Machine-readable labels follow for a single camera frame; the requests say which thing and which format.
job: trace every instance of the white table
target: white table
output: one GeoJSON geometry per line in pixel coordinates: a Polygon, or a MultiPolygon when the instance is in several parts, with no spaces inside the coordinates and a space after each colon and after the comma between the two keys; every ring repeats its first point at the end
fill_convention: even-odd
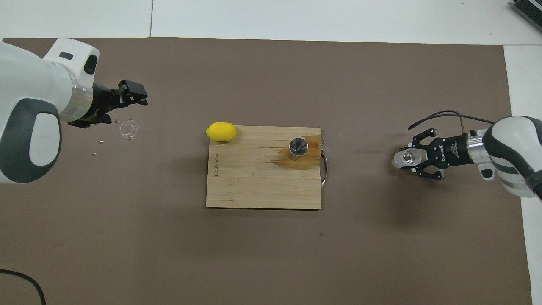
{"type": "MultiPolygon", "coordinates": [[[[542,118],[542,33],[505,0],[0,2],[0,38],[161,36],[504,45],[512,114],[542,118]]],[[[521,205],[542,304],[542,204],[521,205]]]]}

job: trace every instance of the wooden cutting board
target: wooden cutting board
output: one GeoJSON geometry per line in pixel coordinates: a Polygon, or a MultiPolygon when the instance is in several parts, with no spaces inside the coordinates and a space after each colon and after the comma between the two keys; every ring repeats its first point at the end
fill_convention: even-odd
{"type": "Polygon", "coordinates": [[[233,141],[209,143],[208,207],[321,209],[321,128],[236,127],[233,141]],[[308,151],[294,161],[297,137],[308,151]]]}

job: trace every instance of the metal cup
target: metal cup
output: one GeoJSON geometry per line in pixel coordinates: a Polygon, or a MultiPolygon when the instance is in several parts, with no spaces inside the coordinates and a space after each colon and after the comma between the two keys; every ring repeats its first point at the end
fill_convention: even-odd
{"type": "Polygon", "coordinates": [[[305,139],[295,138],[290,142],[290,160],[299,160],[304,154],[307,153],[308,143],[305,139]]]}

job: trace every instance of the wet stain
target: wet stain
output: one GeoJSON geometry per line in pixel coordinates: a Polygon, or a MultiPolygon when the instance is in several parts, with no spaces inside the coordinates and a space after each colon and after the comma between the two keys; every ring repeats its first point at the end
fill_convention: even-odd
{"type": "Polygon", "coordinates": [[[308,143],[307,153],[299,160],[290,160],[289,147],[284,147],[277,151],[279,159],[274,162],[276,165],[301,170],[320,167],[322,135],[305,135],[300,138],[305,139],[308,143]]]}

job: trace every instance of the yellow lemon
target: yellow lemon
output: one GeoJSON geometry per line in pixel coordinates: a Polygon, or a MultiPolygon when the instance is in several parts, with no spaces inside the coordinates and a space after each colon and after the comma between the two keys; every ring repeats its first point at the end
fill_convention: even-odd
{"type": "Polygon", "coordinates": [[[205,131],[209,139],[216,142],[231,141],[237,135],[237,128],[231,123],[215,122],[205,131]]]}

